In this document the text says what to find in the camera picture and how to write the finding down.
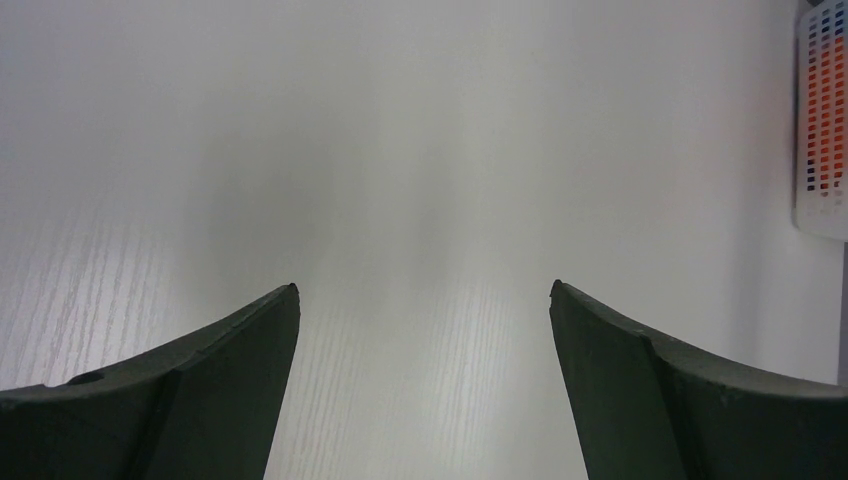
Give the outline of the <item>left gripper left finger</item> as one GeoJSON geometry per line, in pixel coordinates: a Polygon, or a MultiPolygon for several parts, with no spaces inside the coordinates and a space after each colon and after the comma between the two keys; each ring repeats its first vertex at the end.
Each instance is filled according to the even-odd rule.
{"type": "Polygon", "coordinates": [[[260,479],[294,359],[298,288],[56,386],[1,394],[5,479],[260,479]]]}

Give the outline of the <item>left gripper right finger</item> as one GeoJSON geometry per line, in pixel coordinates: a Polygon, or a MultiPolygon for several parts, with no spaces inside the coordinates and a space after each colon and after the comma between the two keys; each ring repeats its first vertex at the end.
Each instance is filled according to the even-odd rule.
{"type": "Polygon", "coordinates": [[[710,353],[556,281],[552,334],[591,479],[843,479],[847,391],[710,353]]]}

